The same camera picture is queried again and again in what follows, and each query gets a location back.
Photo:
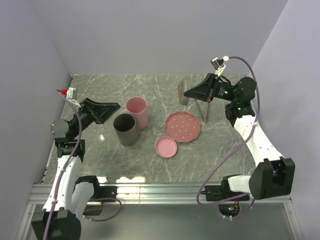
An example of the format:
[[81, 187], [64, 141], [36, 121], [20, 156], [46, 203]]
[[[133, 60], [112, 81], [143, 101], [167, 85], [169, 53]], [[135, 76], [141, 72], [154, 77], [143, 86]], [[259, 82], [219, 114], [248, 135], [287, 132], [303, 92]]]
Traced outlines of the metal serving tongs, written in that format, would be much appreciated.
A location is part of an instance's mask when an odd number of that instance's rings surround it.
[[200, 103], [198, 100], [194, 100], [198, 113], [205, 124], [209, 118], [210, 103]]

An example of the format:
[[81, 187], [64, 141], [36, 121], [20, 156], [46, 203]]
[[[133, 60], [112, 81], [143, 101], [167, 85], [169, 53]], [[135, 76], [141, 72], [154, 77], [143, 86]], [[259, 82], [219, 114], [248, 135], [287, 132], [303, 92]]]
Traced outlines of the grey round lid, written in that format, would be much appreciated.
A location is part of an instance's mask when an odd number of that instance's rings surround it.
[[188, 91], [190, 88], [191, 88], [191, 82], [190, 82], [190, 79], [187, 79], [187, 78], [182, 79], [177, 86], [179, 103], [183, 106], [187, 106], [189, 103], [190, 98], [184, 96], [184, 93]]

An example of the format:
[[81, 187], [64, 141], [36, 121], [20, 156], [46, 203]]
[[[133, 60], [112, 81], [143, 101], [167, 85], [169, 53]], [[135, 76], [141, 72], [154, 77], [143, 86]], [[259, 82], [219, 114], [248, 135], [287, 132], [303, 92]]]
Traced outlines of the grey cylindrical container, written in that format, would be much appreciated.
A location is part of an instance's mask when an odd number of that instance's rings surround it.
[[139, 139], [136, 119], [128, 113], [118, 115], [113, 121], [113, 128], [121, 145], [133, 146]]

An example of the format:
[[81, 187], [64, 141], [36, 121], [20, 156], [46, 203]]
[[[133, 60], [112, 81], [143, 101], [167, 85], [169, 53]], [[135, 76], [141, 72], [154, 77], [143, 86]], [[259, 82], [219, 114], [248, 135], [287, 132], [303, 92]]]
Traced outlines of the pink cylindrical container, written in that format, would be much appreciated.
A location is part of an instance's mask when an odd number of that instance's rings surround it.
[[130, 98], [125, 108], [129, 114], [131, 114], [135, 120], [139, 130], [145, 129], [149, 124], [149, 112], [147, 101], [139, 96]]

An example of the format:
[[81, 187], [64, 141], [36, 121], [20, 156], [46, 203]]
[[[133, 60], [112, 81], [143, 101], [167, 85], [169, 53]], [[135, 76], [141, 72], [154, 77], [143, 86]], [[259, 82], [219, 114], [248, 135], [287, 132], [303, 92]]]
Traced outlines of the pink round lid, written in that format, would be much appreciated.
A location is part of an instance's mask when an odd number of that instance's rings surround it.
[[178, 146], [173, 138], [169, 136], [162, 136], [156, 141], [155, 149], [159, 156], [163, 158], [171, 158], [177, 153]]

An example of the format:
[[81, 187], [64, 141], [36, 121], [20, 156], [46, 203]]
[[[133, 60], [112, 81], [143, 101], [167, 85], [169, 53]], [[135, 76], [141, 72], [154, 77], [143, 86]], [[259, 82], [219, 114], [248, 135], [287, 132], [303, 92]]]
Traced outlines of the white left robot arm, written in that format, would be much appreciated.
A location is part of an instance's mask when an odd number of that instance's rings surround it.
[[32, 216], [31, 226], [39, 240], [78, 240], [81, 219], [89, 201], [101, 196], [95, 175], [78, 177], [84, 160], [85, 140], [82, 132], [90, 124], [104, 124], [120, 105], [95, 102], [86, 98], [74, 110], [71, 120], [57, 119], [51, 124], [57, 148], [57, 169], [49, 196], [40, 212]]

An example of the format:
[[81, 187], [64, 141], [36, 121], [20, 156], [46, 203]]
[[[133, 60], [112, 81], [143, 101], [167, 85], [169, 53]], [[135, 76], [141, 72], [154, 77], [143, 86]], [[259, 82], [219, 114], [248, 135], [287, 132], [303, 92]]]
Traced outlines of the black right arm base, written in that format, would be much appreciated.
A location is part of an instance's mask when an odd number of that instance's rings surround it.
[[[242, 195], [242, 192], [233, 192], [228, 189], [227, 186], [222, 185], [206, 185], [204, 190], [201, 191], [202, 195], [205, 195], [207, 202], [218, 202], [224, 199], [233, 198], [238, 195]], [[250, 200], [249, 195], [237, 197], [231, 200], [231, 203], [218, 204], [218, 210], [222, 214], [223, 218], [229, 218], [230, 220], [237, 217], [240, 214], [241, 206], [240, 202], [248, 202]]]

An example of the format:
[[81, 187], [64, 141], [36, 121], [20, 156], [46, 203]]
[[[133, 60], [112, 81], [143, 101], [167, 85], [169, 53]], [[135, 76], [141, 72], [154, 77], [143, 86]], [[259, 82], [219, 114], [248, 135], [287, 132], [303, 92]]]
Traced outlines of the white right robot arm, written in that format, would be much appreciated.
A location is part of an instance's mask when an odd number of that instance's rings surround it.
[[243, 77], [232, 85], [224, 76], [213, 73], [192, 87], [189, 80], [178, 85], [179, 101], [186, 105], [189, 99], [210, 103], [213, 98], [226, 100], [225, 116], [243, 138], [255, 162], [252, 175], [230, 175], [223, 178], [222, 197], [232, 200], [239, 194], [252, 195], [256, 200], [287, 196], [292, 191], [295, 163], [285, 158], [263, 132], [258, 123], [258, 113], [251, 101], [256, 96], [257, 83]]

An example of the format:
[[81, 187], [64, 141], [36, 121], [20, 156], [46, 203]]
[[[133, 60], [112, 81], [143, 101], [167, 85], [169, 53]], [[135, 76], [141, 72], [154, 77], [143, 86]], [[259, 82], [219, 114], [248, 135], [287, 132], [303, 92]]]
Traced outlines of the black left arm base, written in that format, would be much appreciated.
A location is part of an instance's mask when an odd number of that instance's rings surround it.
[[104, 203], [114, 203], [117, 197], [118, 187], [115, 185], [102, 185], [98, 189], [98, 193], [89, 199], [83, 215], [86, 217], [101, 215]]

